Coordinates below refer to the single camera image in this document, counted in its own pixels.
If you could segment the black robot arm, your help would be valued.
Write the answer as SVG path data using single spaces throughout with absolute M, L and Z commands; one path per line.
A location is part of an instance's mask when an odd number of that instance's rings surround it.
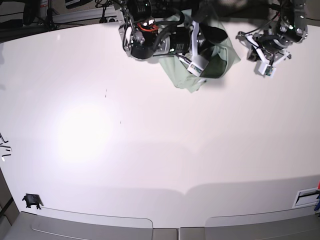
M 114 0 L 122 48 L 129 57 L 178 57 L 185 64 L 228 38 L 210 20 L 210 0 Z
M 268 22 L 249 32 L 238 33 L 248 44 L 247 60 L 274 65 L 280 58 L 290 59 L 288 47 L 308 37 L 305 0 L 281 0 L 271 4 L 276 11 Z

